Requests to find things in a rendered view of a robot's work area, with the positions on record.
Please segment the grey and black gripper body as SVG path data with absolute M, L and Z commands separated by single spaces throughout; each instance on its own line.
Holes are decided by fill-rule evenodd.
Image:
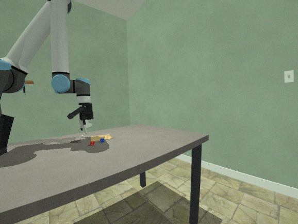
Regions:
M 84 115 L 85 120 L 93 119 L 92 103 L 79 103 L 79 105 L 82 105 L 84 108 L 84 110 L 79 113 L 80 120 L 82 121 L 82 115 Z

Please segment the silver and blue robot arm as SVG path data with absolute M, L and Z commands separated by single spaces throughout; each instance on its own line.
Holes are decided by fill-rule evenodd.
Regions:
M 91 102 L 90 81 L 70 80 L 68 14 L 71 8 L 71 0 L 47 0 L 7 56 L 0 58 L 0 100 L 2 93 L 15 93 L 24 88 L 27 67 L 51 33 L 51 85 L 55 93 L 76 93 L 77 103 Z

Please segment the tan flat mat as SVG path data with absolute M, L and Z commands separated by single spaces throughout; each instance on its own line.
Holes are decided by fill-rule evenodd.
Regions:
M 104 138 L 104 140 L 107 140 L 107 139 L 112 139 L 112 137 L 107 134 L 107 135 L 99 135 L 99 136 L 91 136 L 91 141 L 100 141 L 101 138 Z

